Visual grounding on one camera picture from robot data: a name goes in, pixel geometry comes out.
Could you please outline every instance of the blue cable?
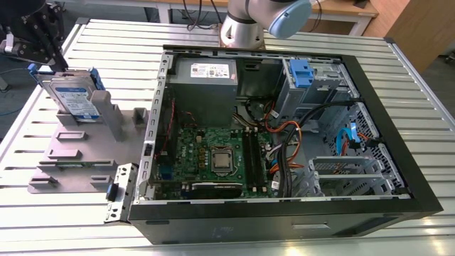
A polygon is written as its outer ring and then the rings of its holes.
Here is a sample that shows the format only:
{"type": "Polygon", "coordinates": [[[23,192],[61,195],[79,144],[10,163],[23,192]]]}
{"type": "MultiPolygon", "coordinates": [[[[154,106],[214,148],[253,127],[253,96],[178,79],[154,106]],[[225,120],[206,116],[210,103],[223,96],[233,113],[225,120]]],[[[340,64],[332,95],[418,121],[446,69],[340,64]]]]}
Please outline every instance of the blue cable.
{"type": "Polygon", "coordinates": [[[348,133],[350,140],[354,140],[357,143],[361,142],[361,138],[357,135],[357,125],[356,123],[350,124],[349,128],[342,128],[340,131],[340,134],[337,135],[337,154],[340,155],[342,153],[342,141],[344,141],[344,134],[348,133]]]}
{"type": "Polygon", "coordinates": [[[10,114],[14,114],[15,112],[19,112],[22,109],[23,109],[23,108],[19,108],[19,109],[17,109],[15,111],[3,113],[3,114],[0,114],[0,116],[6,116],[6,115],[10,115],[10,114]]]}

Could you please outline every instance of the aluminum table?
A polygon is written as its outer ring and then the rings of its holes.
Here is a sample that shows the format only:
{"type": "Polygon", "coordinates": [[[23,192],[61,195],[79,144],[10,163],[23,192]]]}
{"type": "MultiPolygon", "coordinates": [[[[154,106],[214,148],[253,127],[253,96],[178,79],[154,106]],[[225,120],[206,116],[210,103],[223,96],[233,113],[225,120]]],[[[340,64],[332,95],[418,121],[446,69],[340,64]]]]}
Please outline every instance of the aluminum table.
{"type": "MultiPolygon", "coordinates": [[[[98,67],[122,109],[151,108],[163,44],[218,46],[217,31],[91,20],[65,43],[70,67],[98,67]]],[[[445,211],[362,238],[153,246],[133,226],[105,226],[103,193],[30,194],[27,185],[58,127],[57,104],[38,86],[0,144],[0,252],[113,255],[454,255],[455,122],[397,45],[381,38],[266,34],[270,50],[356,55],[445,211]]]]}

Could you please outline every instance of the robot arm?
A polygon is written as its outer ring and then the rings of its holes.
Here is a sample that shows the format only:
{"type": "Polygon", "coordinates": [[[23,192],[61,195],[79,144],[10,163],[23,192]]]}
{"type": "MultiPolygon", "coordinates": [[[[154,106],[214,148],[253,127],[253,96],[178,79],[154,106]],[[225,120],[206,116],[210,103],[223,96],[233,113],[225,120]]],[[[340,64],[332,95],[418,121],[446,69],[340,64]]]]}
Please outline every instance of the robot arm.
{"type": "Polygon", "coordinates": [[[62,55],[62,7],[46,0],[7,0],[0,8],[0,31],[6,39],[0,54],[50,65],[54,71],[66,71],[62,55]]]}
{"type": "Polygon", "coordinates": [[[232,0],[222,42],[227,47],[260,48],[265,41],[264,28],[285,39],[300,31],[310,15],[310,0],[232,0]]]}

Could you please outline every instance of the blue drive bay latch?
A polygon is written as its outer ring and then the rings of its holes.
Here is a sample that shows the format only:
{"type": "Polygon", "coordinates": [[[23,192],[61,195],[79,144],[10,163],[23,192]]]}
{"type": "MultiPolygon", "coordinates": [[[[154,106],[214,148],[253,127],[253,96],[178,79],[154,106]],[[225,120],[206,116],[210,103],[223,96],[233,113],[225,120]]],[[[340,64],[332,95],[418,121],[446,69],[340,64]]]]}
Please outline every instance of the blue drive bay latch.
{"type": "Polygon", "coordinates": [[[293,76],[297,79],[297,88],[309,88],[316,80],[314,69],[308,60],[290,60],[293,76]]]}

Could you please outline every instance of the table leg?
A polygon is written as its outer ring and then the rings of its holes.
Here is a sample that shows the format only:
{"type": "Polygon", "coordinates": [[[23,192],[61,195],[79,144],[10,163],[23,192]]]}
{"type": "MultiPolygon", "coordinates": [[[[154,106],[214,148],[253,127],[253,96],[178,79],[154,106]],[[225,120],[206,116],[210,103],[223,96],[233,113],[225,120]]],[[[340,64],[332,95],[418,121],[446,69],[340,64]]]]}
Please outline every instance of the table leg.
{"type": "Polygon", "coordinates": [[[157,9],[159,12],[159,22],[161,23],[171,23],[171,5],[166,3],[157,3],[157,9]]]}
{"type": "Polygon", "coordinates": [[[360,20],[354,24],[354,27],[352,29],[350,36],[362,36],[365,30],[368,29],[370,21],[372,21],[372,17],[369,16],[360,17],[360,20]]]}

